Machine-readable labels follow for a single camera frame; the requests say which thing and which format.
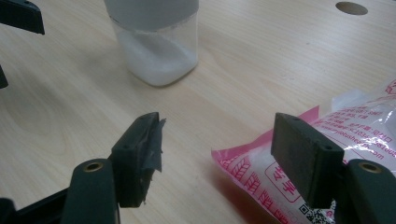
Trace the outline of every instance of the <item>black plastic bracket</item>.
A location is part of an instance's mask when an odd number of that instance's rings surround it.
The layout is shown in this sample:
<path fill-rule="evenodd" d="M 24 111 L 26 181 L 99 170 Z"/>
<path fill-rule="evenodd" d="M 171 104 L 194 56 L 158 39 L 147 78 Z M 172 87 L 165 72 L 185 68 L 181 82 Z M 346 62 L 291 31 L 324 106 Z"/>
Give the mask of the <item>black plastic bracket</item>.
<path fill-rule="evenodd" d="M 24 0 L 0 0 L 0 23 L 44 34 L 40 8 Z"/>
<path fill-rule="evenodd" d="M 311 208 L 336 201 L 337 224 L 396 223 L 396 178 L 373 161 L 343 164 L 344 150 L 305 121 L 276 114 L 271 153 Z"/>
<path fill-rule="evenodd" d="M 6 75 L 3 72 L 3 68 L 0 65 L 0 89 L 3 89 L 8 86 L 8 81 L 6 79 Z"/>
<path fill-rule="evenodd" d="M 138 207 L 155 170 L 162 169 L 165 119 L 149 113 L 136 119 L 108 159 L 85 161 L 75 168 L 70 187 L 16 211 L 0 198 L 0 224 L 118 224 L 120 207 Z"/>

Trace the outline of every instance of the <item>clear plastic container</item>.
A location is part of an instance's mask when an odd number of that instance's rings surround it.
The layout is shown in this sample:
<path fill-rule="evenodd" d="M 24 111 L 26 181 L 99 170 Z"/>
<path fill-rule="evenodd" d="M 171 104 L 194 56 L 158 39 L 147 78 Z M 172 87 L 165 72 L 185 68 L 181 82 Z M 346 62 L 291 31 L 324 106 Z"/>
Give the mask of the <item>clear plastic container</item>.
<path fill-rule="evenodd" d="M 134 2 L 138 0 L 105 0 L 129 70 L 153 86 L 188 74 L 198 63 L 198 1 L 145 0 L 144 7 Z"/>

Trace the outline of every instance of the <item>plastic bag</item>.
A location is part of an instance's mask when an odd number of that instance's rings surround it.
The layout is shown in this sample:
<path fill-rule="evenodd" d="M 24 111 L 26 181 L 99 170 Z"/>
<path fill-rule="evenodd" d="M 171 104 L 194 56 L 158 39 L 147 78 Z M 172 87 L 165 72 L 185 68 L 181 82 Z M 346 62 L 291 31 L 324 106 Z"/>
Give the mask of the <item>plastic bag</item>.
<path fill-rule="evenodd" d="M 396 175 L 396 79 L 370 94 L 353 91 L 334 99 L 332 113 L 318 119 L 315 107 L 300 118 L 342 147 L 345 162 L 375 161 Z M 330 209 L 309 208 L 272 157 L 271 140 L 269 131 L 252 143 L 214 150 L 212 157 L 236 185 L 281 223 L 334 223 L 335 203 Z"/>

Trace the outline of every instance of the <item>jar lid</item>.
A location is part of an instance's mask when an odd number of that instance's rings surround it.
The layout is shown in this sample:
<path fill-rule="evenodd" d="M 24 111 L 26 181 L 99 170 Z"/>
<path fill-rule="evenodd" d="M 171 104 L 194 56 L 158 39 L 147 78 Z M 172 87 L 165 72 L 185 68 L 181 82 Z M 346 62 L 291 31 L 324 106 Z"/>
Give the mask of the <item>jar lid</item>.
<path fill-rule="evenodd" d="M 127 30 L 155 31 L 186 20 L 198 0 L 105 0 L 107 13 Z"/>

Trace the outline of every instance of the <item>table surface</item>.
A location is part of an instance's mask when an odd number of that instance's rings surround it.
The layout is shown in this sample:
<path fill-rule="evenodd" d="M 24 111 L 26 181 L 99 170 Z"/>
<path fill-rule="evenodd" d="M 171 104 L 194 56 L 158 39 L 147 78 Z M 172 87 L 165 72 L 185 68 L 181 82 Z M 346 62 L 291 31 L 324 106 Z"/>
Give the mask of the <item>table surface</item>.
<path fill-rule="evenodd" d="M 67 188 L 106 158 L 140 115 L 159 111 L 163 172 L 122 223 L 276 223 L 218 169 L 212 149 L 243 145 L 332 97 L 396 74 L 396 1 L 201 0 L 199 64 L 151 87 L 128 72 L 103 1 L 33 1 L 46 34 L 0 25 L 0 196 L 18 208 Z"/>

